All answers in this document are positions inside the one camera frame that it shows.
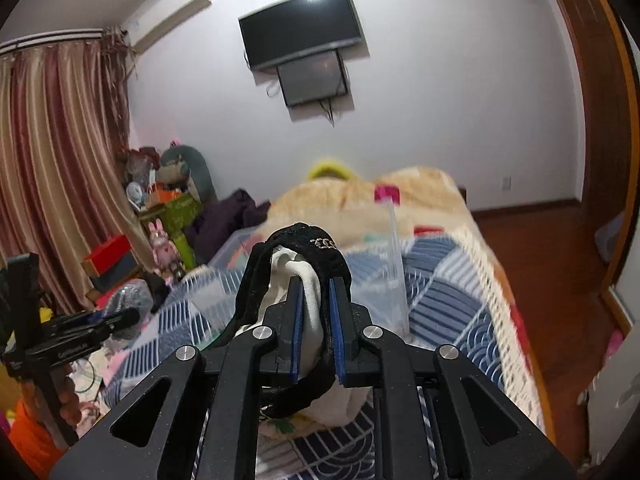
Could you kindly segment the person's left hand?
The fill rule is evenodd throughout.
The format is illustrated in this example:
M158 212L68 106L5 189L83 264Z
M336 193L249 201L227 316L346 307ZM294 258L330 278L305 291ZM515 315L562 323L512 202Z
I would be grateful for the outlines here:
M64 366L64 382L60 390L58 390L58 400L61 403L60 415L71 427L77 428L81 421L81 409L78 395L75 392L75 384L70 378L72 374L72 366L67 364Z

